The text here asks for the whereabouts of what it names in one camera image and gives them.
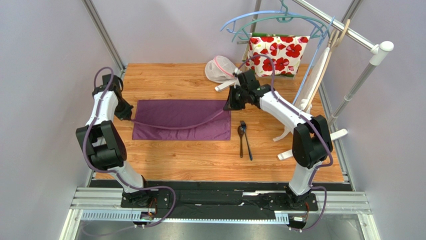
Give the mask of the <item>purple cloth napkin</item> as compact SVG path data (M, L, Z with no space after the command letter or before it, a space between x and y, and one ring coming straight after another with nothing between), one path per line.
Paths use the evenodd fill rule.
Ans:
M225 100L139 100L132 139L150 141L228 141L231 113Z

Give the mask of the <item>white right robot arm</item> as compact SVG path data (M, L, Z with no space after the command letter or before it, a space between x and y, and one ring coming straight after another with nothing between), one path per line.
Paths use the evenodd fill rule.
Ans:
M242 110L246 104L256 106L275 117L292 134L292 156L296 167L286 194L295 206L305 202L312 191L312 182L323 161L331 159L333 144L324 116L312 116L285 100L272 85L261 85L252 70L236 69L238 83L229 88L225 111Z

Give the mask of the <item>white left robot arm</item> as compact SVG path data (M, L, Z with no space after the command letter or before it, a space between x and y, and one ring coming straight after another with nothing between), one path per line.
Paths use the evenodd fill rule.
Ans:
M127 150L114 118L131 120L133 106L122 97L123 81L116 75L102 76L102 85L95 87L94 106L86 125L76 129L76 138L88 166L98 173L107 173L123 187L122 196L130 203L145 206L150 198L143 190L145 178L127 163Z

